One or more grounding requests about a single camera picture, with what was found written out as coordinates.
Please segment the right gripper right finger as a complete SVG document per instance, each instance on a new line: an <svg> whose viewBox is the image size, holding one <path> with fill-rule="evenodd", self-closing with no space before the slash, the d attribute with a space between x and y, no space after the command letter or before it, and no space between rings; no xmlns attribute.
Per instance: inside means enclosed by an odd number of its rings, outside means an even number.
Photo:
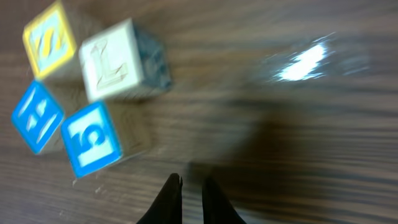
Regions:
<svg viewBox="0 0 398 224"><path fill-rule="evenodd" d="M211 177L203 183L202 206L204 224L246 224Z"/></svg>

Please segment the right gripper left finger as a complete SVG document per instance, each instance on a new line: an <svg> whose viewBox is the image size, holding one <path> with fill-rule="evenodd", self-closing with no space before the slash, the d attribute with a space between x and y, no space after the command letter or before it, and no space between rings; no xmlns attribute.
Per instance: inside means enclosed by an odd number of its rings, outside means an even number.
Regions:
<svg viewBox="0 0 398 224"><path fill-rule="evenodd" d="M182 186L182 178L171 174L137 224L182 224Z"/></svg>

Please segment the blue number five block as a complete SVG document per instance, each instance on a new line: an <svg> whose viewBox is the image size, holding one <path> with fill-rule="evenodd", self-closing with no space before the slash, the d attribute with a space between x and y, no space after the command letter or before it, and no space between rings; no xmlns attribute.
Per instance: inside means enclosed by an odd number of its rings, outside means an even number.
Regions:
<svg viewBox="0 0 398 224"><path fill-rule="evenodd" d="M77 178L142 154L152 145L135 103L90 103L63 122L61 134Z"/></svg>

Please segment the wooden block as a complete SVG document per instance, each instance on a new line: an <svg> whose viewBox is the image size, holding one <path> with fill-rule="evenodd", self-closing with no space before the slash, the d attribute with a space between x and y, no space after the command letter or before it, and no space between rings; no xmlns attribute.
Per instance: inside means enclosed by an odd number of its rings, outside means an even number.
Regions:
<svg viewBox="0 0 398 224"><path fill-rule="evenodd" d="M172 87L164 46L132 19L86 39L79 59L90 102L147 98Z"/></svg>

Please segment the blue symbol block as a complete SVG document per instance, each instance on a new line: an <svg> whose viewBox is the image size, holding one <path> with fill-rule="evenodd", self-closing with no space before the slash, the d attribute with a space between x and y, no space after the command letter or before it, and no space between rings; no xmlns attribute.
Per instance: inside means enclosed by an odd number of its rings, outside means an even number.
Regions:
<svg viewBox="0 0 398 224"><path fill-rule="evenodd" d="M11 121L30 150L48 154L63 149L60 127L65 112L51 92L32 81L11 115Z"/></svg>

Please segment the yellow block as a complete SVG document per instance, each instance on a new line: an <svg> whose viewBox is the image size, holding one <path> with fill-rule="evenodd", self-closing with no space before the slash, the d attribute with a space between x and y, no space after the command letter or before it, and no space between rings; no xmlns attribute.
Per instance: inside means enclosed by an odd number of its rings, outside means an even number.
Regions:
<svg viewBox="0 0 398 224"><path fill-rule="evenodd" d="M24 27L22 40L36 80L81 80L78 42L62 1L53 2L31 20Z"/></svg>

